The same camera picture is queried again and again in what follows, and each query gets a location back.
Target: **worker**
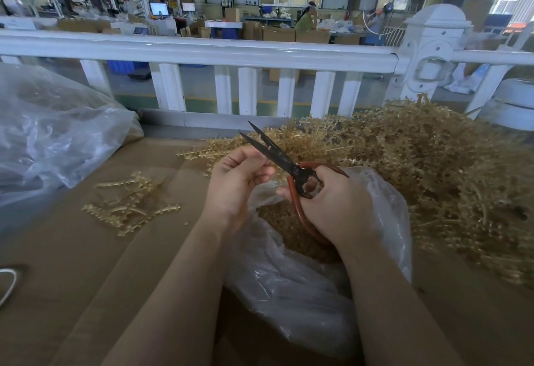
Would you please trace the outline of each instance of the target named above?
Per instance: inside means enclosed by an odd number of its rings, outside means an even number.
[[[308,3],[308,6],[297,20],[295,29],[299,31],[310,31],[317,29],[317,10],[315,2],[311,1]]]
[[[228,247],[247,219],[251,191],[274,173],[252,146],[234,150],[213,167],[197,224],[103,366],[211,364]],[[324,187],[313,199],[301,198],[302,207],[347,268],[365,363],[461,365],[374,233],[366,187],[325,166],[317,175]],[[277,193],[290,199],[287,187]]]

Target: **right hand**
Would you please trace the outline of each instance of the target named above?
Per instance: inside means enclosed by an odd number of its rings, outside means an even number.
[[[373,235],[373,201],[366,187],[326,166],[316,169],[324,187],[312,199],[300,197],[308,220],[330,240],[338,251],[350,248],[362,237]],[[291,201],[288,187],[277,194]]]

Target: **floor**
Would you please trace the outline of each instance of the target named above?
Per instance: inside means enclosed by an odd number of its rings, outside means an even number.
[[[68,77],[76,82],[87,85],[84,72],[77,60],[65,59],[42,59],[41,65],[62,76]],[[216,113],[216,92],[214,67],[210,65],[181,65],[182,84],[186,97],[186,108],[188,112]],[[124,106],[132,109],[158,108],[152,80],[144,82],[130,79],[127,75],[111,72],[105,65],[110,85],[116,99]],[[239,113],[238,94],[238,69],[231,67],[232,83],[232,107],[234,114]],[[360,88],[357,100],[357,108],[370,106],[380,106],[384,100],[384,94],[388,87],[389,75],[385,79],[378,80],[378,74],[366,73]],[[343,89],[345,72],[338,72],[334,81],[332,99],[330,101],[330,113],[337,113],[337,105]],[[311,98],[315,77],[312,75],[301,75],[294,93],[294,117],[308,116],[310,112]],[[262,71],[262,89],[258,95],[258,115],[276,115],[276,101],[278,98],[278,82],[269,80],[269,72]],[[433,101],[448,105],[449,107],[463,111],[471,96],[453,93],[438,88],[432,98]]]

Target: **blue bin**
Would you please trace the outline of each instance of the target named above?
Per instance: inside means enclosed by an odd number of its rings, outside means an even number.
[[[111,72],[127,75],[140,68],[148,68],[148,62],[133,62],[133,61],[107,61],[107,65]]]

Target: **white plastic bag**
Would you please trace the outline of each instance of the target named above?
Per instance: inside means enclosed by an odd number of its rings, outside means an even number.
[[[406,201],[372,169],[345,171],[367,186],[384,247],[410,280]],[[326,356],[349,358],[355,351],[357,325],[345,268],[341,263],[320,264],[286,249],[281,235],[258,217],[257,207],[281,200],[276,187],[274,182],[260,185],[250,196],[253,213],[233,242],[225,285],[290,342]]]
[[[74,187],[124,142],[136,114],[39,66],[0,63],[0,206]]]

